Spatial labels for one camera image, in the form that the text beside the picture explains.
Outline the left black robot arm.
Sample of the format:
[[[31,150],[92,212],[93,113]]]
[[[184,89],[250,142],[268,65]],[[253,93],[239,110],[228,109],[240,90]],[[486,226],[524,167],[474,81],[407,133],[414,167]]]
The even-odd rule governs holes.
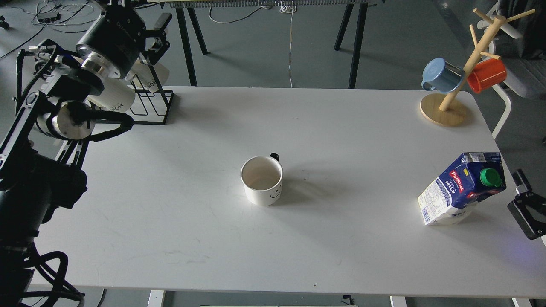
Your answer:
[[[101,15],[66,50],[51,39],[20,50],[16,58],[14,122],[1,143],[1,305],[22,307],[25,298],[59,299],[84,306],[84,293],[66,281],[68,257],[39,254],[35,238],[57,208],[71,209],[87,191],[82,169],[90,142],[129,131],[125,108],[87,105],[108,78],[127,76],[137,60],[153,65],[169,49],[164,12],[147,29],[130,0],[99,1]]]

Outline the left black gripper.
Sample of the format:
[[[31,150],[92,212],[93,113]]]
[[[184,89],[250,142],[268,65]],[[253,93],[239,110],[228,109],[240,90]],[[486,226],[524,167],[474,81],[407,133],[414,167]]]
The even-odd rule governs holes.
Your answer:
[[[166,28],[171,20],[172,13],[164,12],[153,29],[145,31],[145,23],[130,1],[112,0],[77,42],[76,51],[82,56],[93,52],[102,56],[110,63],[111,78],[125,78],[144,50],[145,38],[154,38],[154,43],[142,52],[141,64],[155,65],[169,50]]]

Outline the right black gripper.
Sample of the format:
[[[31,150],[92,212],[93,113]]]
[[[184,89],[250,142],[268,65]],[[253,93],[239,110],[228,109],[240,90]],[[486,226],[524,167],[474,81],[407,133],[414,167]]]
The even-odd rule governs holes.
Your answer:
[[[516,185],[515,197],[508,204],[508,209],[527,239],[538,239],[546,232],[546,200],[532,192],[531,184],[522,169],[513,173],[513,179]]]

